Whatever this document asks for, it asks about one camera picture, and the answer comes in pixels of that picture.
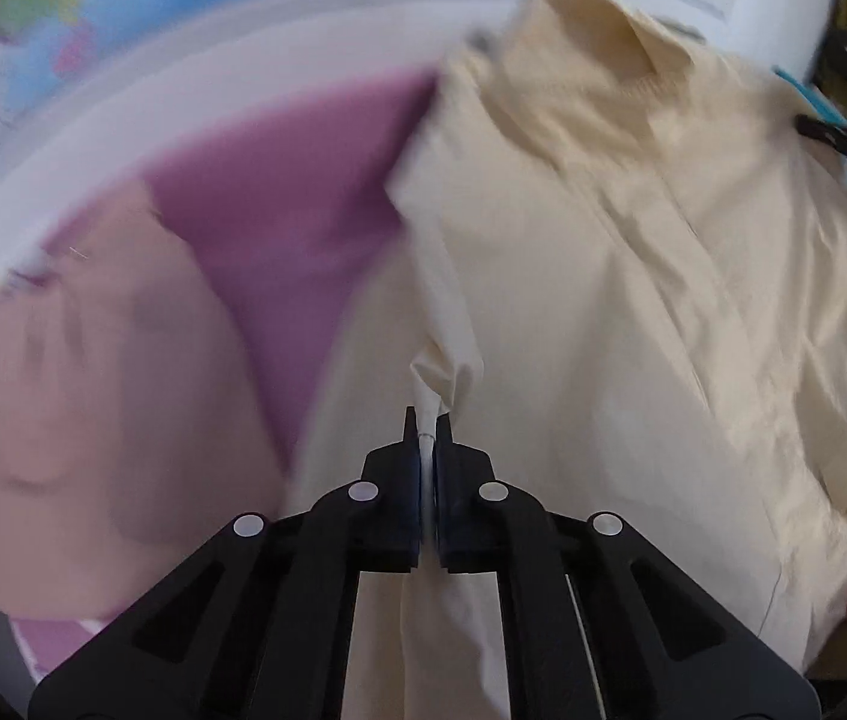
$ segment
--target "fabric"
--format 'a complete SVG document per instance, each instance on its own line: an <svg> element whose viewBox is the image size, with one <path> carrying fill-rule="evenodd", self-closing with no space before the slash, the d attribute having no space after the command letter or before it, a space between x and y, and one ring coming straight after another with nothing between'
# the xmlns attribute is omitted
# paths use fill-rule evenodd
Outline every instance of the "fabric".
<svg viewBox="0 0 847 720"><path fill-rule="evenodd" d="M295 466L353 293L399 237L384 183L434 80L432 69L412 69L307 95L143 170L163 223L191 247L244 338L281 467ZM66 251L80 222L46 247ZM88 637L76 620L15 622L36 678Z"/></svg>
<svg viewBox="0 0 847 720"><path fill-rule="evenodd" d="M0 610L122 610L283 477L247 352L133 184L0 298Z"/></svg>
<svg viewBox="0 0 847 720"><path fill-rule="evenodd" d="M607 0L532 1L492 55L458 52L391 181L409 245L338 343L291 510L396 440L412 396L424 451L449 410L498 478L619 512L805 666L847 605L847 191L803 112ZM399 603L402 714L364 695L346 716L505 716L492 578L427 559Z"/></svg>

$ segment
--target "cream shirt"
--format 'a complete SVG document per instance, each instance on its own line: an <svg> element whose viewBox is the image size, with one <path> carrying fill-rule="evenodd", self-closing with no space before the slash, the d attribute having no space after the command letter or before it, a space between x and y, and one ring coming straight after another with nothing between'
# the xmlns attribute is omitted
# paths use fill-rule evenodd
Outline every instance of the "cream shirt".
<svg viewBox="0 0 847 720"><path fill-rule="evenodd" d="M292 509L417 406L550 511L626 517L795 667L847 603L847 190L783 81L609 0L461 50L391 182ZM364 578L348 716L507 716L495 580Z"/></svg>

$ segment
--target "cream cloth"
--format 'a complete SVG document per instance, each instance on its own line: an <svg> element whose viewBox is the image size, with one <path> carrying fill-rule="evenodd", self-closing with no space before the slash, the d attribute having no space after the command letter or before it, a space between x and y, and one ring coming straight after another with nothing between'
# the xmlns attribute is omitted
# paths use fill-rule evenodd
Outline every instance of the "cream cloth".
<svg viewBox="0 0 847 720"><path fill-rule="evenodd" d="M398 440L406 402L425 434L450 410L498 478L619 512L804 666L847 603L847 191L803 112L608 0L535 0L494 55L458 52L295 508ZM361 623L351 659L356 685L398 662L393 694L351 689L350 716L505 716L494 580L427 560L395 593L366 583L402 626Z"/></svg>

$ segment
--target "purple fabric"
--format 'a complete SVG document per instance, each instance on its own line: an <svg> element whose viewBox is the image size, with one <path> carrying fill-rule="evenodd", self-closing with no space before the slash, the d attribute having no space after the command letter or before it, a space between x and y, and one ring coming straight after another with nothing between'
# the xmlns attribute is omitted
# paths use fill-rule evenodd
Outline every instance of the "purple fabric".
<svg viewBox="0 0 847 720"><path fill-rule="evenodd" d="M399 234L384 185L434 82L421 70L306 98L143 172L247 341L287 466L348 300ZM77 622L15 622L38 672L89 638Z"/></svg>

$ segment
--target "pink cloth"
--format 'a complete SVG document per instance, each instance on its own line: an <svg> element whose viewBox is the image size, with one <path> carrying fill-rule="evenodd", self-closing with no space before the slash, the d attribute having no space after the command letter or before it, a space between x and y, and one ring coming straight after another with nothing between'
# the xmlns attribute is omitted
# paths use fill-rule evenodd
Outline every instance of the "pink cloth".
<svg viewBox="0 0 847 720"><path fill-rule="evenodd" d="M432 71L410 71L305 98L145 170L165 225L191 245L247 341L284 464L350 295L399 234L384 185L434 82ZM15 623L37 674L88 637L76 621Z"/></svg>
<svg viewBox="0 0 847 720"><path fill-rule="evenodd" d="M0 610L125 608L283 478L247 351L130 185L39 287L0 298Z"/></svg>

